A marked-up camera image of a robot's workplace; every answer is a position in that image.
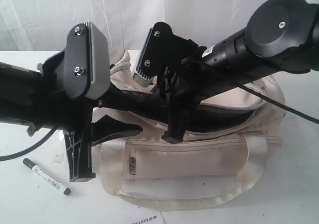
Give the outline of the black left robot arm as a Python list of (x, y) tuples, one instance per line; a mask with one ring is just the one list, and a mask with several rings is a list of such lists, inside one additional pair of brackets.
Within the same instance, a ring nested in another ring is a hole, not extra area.
[(63, 131), (69, 180), (95, 178), (91, 148), (103, 142), (136, 136), (139, 125), (121, 122), (108, 115), (92, 121), (94, 108), (114, 105), (122, 93), (110, 82), (107, 58), (103, 59), (102, 92), (89, 96), (93, 76), (92, 55), (58, 52), (39, 64), (38, 70), (0, 65), (0, 120), (24, 125), (29, 136), (39, 129)]

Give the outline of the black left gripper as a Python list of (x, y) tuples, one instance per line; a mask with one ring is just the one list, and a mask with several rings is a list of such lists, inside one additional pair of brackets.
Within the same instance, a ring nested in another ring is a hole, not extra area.
[(86, 97), (71, 99), (63, 89), (64, 52), (49, 57), (38, 65), (38, 71), (27, 75), (27, 133), (39, 129), (60, 128), (66, 131), (66, 147), (69, 181), (88, 182), (96, 177), (92, 171), (91, 147), (117, 138), (133, 137), (143, 128), (125, 123), (108, 114), (91, 123), (91, 142), (88, 132), (82, 131), (90, 123), (94, 108), (110, 108), (115, 111), (130, 111), (131, 104), (104, 105), (101, 95), (92, 100)]

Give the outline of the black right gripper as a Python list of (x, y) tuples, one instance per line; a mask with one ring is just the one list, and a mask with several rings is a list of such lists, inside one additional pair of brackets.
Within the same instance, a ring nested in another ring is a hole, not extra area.
[(194, 113), (194, 105), (177, 106), (177, 99), (190, 94), (196, 88), (195, 75), (188, 66), (191, 59), (199, 59), (207, 49), (192, 40), (174, 35), (174, 46), (168, 60), (157, 76), (154, 88), (155, 112), (168, 111), (167, 131), (161, 136), (162, 140), (170, 144), (182, 143), (185, 131)]

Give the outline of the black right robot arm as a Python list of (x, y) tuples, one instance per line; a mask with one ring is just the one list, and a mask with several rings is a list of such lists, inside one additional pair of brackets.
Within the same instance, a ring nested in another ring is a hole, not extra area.
[(305, 0), (268, 0), (242, 30), (216, 44), (165, 54), (158, 86), (165, 95), (164, 141), (180, 143), (200, 102), (276, 72), (304, 74), (319, 68), (319, 6)]

